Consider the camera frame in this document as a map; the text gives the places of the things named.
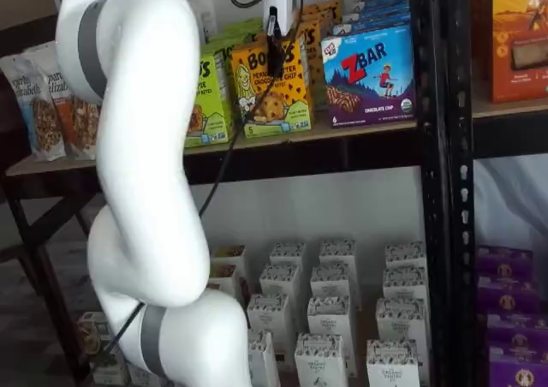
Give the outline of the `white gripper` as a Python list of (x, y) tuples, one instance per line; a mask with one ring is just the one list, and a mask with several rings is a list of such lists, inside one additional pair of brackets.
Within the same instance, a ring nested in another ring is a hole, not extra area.
[(263, 4), (268, 74), (282, 75), (285, 60), (283, 36), (290, 32), (295, 23), (297, 0), (264, 0)]

